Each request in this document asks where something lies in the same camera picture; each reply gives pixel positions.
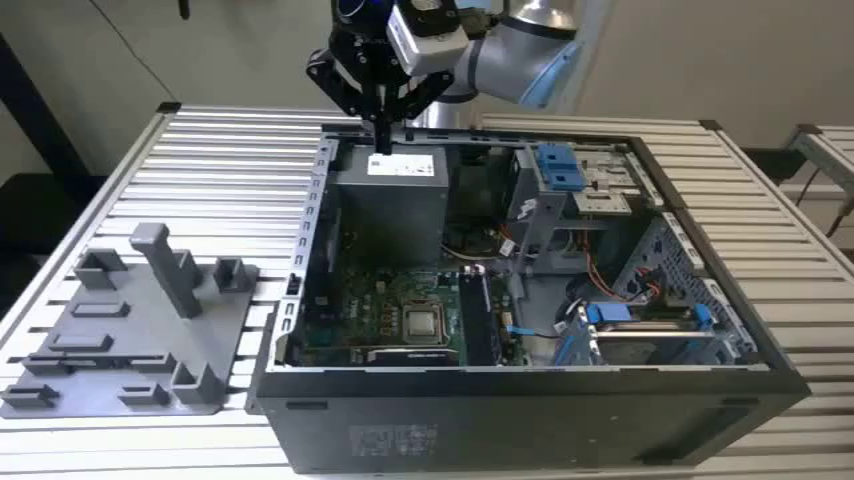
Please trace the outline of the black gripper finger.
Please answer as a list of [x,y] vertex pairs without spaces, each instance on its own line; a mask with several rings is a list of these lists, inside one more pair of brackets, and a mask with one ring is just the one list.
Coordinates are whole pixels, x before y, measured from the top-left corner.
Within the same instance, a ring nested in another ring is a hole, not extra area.
[[365,84],[356,89],[336,67],[336,59],[328,49],[314,50],[308,57],[305,74],[325,93],[344,114],[360,117],[370,124],[376,153],[384,152],[384,119],[377,90]]
[[385,86],[382,96],[382,152],[390,153],[392,125],[414,119],[428,105],[441,96],[454,80],[450,72],[429,73],[413,89],[400,96],[400,88],[408,79]]

